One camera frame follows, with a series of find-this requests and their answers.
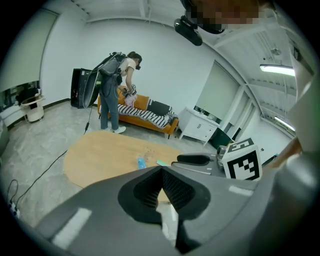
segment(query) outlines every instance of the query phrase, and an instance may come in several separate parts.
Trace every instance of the wooden table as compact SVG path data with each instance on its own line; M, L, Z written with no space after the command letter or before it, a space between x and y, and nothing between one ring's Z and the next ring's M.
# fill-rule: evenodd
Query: wooden table
M74 184L85 188L92 183L136 171L138 158L147 167L159 159L167 164L177 161L181 152L167 145L107 131L87 133L72 145L64 159L64 171ZM168 201L161 190L159 201Z

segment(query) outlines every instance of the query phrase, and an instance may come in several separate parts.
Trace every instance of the jeans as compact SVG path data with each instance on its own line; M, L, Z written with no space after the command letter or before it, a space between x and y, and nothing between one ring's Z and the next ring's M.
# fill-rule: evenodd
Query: jeans
M117 130L119 128L118 83L115 76L107 77L101 82L99 90L101 101L101 129L108 128L108 113L110 111L112 129Z

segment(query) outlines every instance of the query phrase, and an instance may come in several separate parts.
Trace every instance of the ceiling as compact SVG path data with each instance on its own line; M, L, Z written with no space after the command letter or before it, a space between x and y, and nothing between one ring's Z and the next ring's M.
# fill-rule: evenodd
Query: ceiling
M173 26L184 13L180 0L68 0L86 22L108 19L139 19ZM204 43L220 54L245 81L262 116L283 127L274 117L289 123L287 112L296 102L293 76L263 72L260 64L291 66L289 43L272 11L261 14L256 24L229 27L215 35L200 29ZM279 56L271 50L281 51Z

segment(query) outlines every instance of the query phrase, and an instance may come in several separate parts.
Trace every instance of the power strip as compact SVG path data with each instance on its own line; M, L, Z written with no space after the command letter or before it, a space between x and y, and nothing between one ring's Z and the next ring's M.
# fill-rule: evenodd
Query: power strip
M14 218L19 219L20 218L20 211L18 208L16 208L16 205L14 202L9 203L9 210Z

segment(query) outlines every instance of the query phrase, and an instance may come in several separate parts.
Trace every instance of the white cabinet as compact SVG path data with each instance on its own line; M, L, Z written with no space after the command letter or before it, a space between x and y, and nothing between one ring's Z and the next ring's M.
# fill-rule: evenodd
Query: white cabinet
M179 128L182 131L179 139L188 136L203 141L205 145L219 126L204 114L185 108L179 115Z

